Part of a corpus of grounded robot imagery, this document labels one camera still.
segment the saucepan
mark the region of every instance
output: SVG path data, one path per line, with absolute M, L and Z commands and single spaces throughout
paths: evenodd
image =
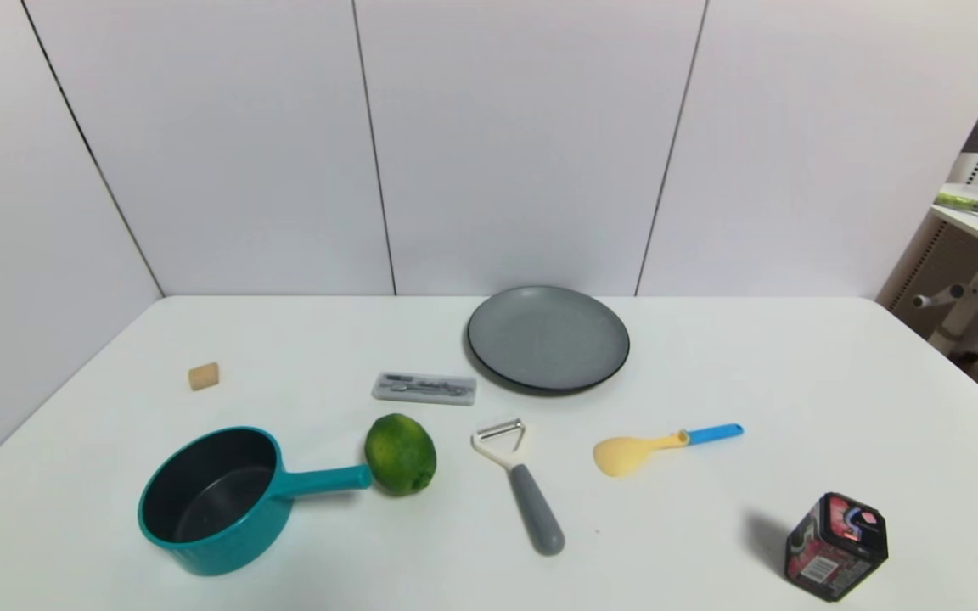
M 238 426 L 206 434 L 153 475 L 138 525 L 190 573 L 220 575 L 267 551 L 297 496 L 368 488 L 368 465 L 289 473 L 269 433 Z

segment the saucepan handle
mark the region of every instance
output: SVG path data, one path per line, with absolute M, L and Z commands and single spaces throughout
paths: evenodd
M 274 478 L 271 494 L 286 499 L 292 496 L 313 495 L 316 492 L 363 490 L 372 486 L 372 471 L 367 464 L 305 473 L 279 471 Z

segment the peeler blade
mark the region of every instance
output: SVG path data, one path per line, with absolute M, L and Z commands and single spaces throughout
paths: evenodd
M 489 426 L 485 429 L 479 429 L 475 434 L 477 434 L 478 440 L 492 440 L 493 437 L 499 437 L 501 434 L 511 433 L 516 429 L 518 429 L 520 433 L 523 433 L 523 430 L 526 429 L 523 421 L 521 421 L 519 418 L 513 418 L 513 420 L 509 420 L 508 422 L 501 422 L 500 424 Z

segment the white wall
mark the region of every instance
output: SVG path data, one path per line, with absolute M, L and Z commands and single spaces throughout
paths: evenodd
M 0 0 L 0 442 L 158 297 L 22 5 Z
M 40 0 L 168 294 L 391 294 L 350 0 Z
M 703 5 L 357 0 L 399 294 L 632 294 Z
M 978 3 L 711 0 L 640 294 L 885 282 L 978 116 Z

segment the green lime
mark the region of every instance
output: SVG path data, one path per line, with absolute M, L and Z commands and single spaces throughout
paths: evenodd
M 412 495 L 436 472 L 436 446 L 422 425 L 402 414 L 385 415 L 368 430 L 364 456 L 376 483 L 393 495 Z

